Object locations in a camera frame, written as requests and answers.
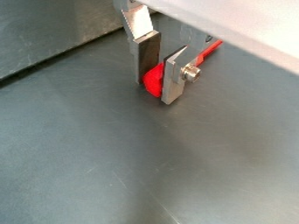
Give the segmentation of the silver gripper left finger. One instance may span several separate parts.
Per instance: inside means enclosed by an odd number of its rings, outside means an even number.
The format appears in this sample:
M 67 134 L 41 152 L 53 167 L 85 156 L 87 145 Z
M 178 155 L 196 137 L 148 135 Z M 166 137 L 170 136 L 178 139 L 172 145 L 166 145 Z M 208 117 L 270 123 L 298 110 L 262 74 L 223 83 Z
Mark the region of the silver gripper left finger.
M 113 0 L 133 55 L 133 72 L 137 84 L 145 73 L 159 64 L 162 33 L 155 30 L 148 7 L 136 0 Z

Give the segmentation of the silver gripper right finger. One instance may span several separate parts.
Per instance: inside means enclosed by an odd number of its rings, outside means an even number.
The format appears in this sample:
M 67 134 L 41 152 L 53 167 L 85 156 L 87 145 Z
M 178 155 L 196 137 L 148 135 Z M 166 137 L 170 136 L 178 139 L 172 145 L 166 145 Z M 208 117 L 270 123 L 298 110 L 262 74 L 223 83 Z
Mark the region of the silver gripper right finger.
M 170 105 L 183 94 L 186 82 L 200 78 L 199 51 L 182 46 L 163 60 L 163 96 L 162 101 Z

